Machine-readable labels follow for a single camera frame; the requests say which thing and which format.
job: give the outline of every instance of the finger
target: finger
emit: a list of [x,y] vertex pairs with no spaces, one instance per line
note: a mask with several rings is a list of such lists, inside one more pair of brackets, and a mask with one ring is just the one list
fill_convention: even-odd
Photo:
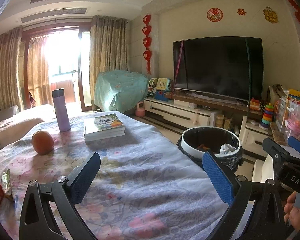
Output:
[[287,203],[283,208],[284,212],[290,213],[290,211],[293,209],[293,205],[294,205],[293,203]]
[[287,203],[294,203],[296,201],[297,192],[295,191],[287,198]]
[[285,223],[285,224],[287,223],[288,219],[289,219],[289,214],[286,214],[286,215],[284,216],[284,223]]
[[300,230],[300,209],[294,207],[289,214],[291,225],[296,231]]

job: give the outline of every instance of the trash can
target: trash can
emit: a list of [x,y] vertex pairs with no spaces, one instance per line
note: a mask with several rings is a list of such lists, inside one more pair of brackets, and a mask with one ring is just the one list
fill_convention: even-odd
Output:
[[[228,154],[220,154],[220,148],[224,144],[230,144],[235,151]],[[238,166],[243,164],[243,149],[239,138],[232,132],[213,126],[200,126],[186,130],[177,143],[183,154],[202,169],[202,156],[205,148],[209,148],[222,164],[236,172]]]

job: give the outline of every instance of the metal screw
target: metal screw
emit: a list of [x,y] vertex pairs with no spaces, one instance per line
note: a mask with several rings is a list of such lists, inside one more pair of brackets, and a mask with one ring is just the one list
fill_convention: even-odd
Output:
[[35,180],[31,180],[30,182],[29,182],[29,186],[34,186],[35,184],[37,184],[37,182],[35,181]]
[[246,181],[246,177],[243,176],[243,175],[238,175],[238,176],[237,176],[237,179],[238,179],[239,181],[242,181],[242,182]]
[[62,182],[65,182],[66,181],[66,176],[60,176],[58,178],[58,182],[62,183]]
[[274,185],[274,180],[273,179],[268,179],[268,183],[271,185]]

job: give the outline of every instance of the flat screen tv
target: flat screen tv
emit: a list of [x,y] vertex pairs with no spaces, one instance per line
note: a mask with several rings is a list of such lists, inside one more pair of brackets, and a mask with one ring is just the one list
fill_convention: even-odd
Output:
[[259,38],[209,37],[185,40],[178,75],[181,41],[173,43],[175,88],[249,100],[260,100],[263,86],[263,50]]

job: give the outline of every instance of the purple tumbler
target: purple tumbler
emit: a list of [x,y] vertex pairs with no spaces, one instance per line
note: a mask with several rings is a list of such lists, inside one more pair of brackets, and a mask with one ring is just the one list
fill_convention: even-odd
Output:
[[71,127],[66,108],[65,92],[63,88],[53,90],[52,98],[60,132],[70,130]]

